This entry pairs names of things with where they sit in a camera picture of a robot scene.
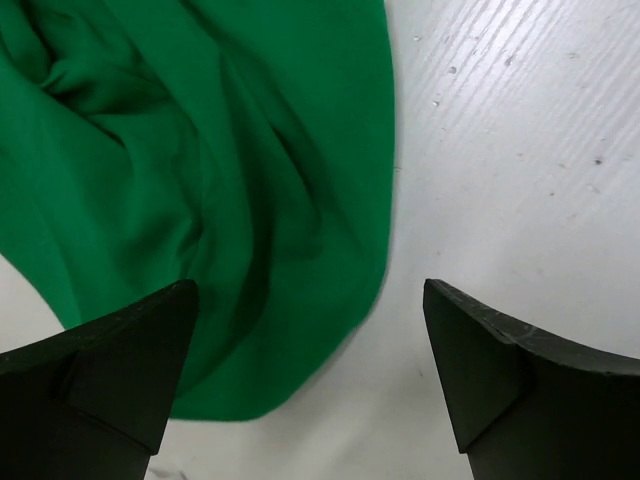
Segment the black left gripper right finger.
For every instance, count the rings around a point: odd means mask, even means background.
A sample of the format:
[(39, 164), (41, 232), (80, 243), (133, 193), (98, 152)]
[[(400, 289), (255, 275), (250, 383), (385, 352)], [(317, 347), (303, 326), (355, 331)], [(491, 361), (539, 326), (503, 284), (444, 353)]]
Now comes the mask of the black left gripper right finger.
[(636, 479), (639, 362), (494, 310), (442, 281), (423, 312), (476, 479)]

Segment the green t-shirt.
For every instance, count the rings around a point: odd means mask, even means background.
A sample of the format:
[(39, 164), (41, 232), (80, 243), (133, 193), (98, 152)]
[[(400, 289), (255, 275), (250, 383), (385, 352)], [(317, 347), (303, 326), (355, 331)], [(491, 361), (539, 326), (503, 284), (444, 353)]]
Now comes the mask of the green t-shirt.
[(1, 253), (73, 328), (180, 279), (172, 414), (287, 401), (384, 278), (394, 74), (380, 1), (5, 1)]

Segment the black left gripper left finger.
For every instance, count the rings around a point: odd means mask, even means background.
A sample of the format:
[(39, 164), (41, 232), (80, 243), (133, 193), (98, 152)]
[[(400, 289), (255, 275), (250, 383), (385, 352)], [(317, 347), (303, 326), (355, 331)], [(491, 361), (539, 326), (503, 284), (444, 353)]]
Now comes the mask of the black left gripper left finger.
[(192, 280), (1, 355), (4, 479), (141, 479), (199, 313)]

